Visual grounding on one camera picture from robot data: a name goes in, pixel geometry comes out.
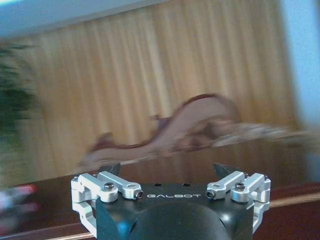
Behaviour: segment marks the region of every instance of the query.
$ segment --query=beige curtain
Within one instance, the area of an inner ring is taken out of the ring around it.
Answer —
[[[70,172],[96,138],[150,136],[203,93],[233,100],[243,121],[297,127],[276,0],[170,0],[17,39],[40,109],[21,124],[34,179]]]

